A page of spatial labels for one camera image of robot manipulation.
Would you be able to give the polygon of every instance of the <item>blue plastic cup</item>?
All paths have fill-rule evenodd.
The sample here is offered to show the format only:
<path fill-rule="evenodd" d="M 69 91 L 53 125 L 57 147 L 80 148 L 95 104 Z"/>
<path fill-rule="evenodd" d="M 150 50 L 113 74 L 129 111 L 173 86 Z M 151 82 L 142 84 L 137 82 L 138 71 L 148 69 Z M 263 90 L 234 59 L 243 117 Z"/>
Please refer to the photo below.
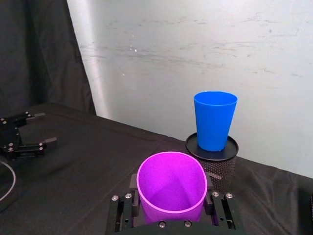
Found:
<path fill-rule="evenodd" d="M 196 94 L 194 102 L 199 147 L 207 151 L 223 150 L 237 97 L 226 92 L 205 91 Z"/>

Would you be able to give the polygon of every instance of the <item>black mesh cylinder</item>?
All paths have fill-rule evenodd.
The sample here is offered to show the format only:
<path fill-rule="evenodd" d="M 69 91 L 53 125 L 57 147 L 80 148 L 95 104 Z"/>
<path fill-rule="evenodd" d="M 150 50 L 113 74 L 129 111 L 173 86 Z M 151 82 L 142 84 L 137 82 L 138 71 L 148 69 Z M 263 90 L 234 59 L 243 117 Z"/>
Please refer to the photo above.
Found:
<path fill-rule="evenodd" d="M 187 138 L 186 148 L 208 173 L 214 190 L 220 193 L 232 191 L 230 187 L 238 153 L 238 145 L 232 137 L 227 138 L 226 146 L 222 151 L 210 152 L 198 146 L 197 133 L 194 133 Z"/>

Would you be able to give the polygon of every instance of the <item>black fabric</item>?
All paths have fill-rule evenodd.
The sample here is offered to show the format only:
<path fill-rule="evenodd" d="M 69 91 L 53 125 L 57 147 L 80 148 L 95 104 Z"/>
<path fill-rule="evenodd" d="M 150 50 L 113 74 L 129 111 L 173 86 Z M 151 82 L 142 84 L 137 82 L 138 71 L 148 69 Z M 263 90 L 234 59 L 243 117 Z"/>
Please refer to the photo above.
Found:
<path fill-rule="evenodd" d="M 45 102 L 95 114 L 66 0 L 0 1 L 0 116 Z"/>
<path fill-rule="evenodd" d="M 140 163 L 185 151 L 183 141 L 63 106 L 31 110 L 46 116 L 21 128 L 23 140 L 56 136 L 58 146 L 44 158 L 10 162 L 18 184 L 0 203 L 1 235 L 102 235 L 110 197 L 128 191 Z M 3 166 L 0 174 L 4 191 L 12 178 Z M 312 234 L 313 179 L 238 157 L 232 188 L 248 234 Z"/>

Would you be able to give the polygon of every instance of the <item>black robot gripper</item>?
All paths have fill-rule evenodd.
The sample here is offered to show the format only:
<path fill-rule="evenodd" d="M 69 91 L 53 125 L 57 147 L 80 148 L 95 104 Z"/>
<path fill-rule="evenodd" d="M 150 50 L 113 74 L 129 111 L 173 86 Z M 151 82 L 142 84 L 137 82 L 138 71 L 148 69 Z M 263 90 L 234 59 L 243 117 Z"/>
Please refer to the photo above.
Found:
<path fill-rule="evenodd" d="M 30 114 L 24 112 L 12 117 L 0 118 L 0 155 L 8 161 L 20 158 L 42 157 L 44 149 L 56 144 L 57 138 L 50 138 L 39 143 L 23 143 L 19 128 L 27 125 L 27 121 L 44 116 L 41 114 Z"/>
<path fill-rule="evenodd" d="M 105 235 L 247 235 L 233 193 L 222 194 L 213 190 L 206 173 L 208 189 L 204 210 L 210 222 L 190 220 L 163 220 L 134 226 L 134 218 L 140 214 L 140 197 L 133 174 L 128 193 L 112 195 Z"/>

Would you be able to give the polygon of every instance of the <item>plastic cup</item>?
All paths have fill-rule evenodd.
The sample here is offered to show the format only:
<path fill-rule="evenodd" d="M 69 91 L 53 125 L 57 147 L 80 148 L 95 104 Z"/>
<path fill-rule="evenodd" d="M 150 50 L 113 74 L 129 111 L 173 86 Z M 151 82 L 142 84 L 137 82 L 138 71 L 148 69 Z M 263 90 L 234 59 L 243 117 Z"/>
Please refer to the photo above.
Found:
<path fill-rule="evenodd" d="M 146 224 L 200 220 L 207 181 L 203 168 L 191 156 L 179 152 L 150 156 L 138 170 L 137 187 Z"/>
<path fill-rule="evenodd" d="M 205 91 L 196 94 L 194 102 L 199 147 L 207 151 L 223 150 L 237 97 L 226 92 Z"/>

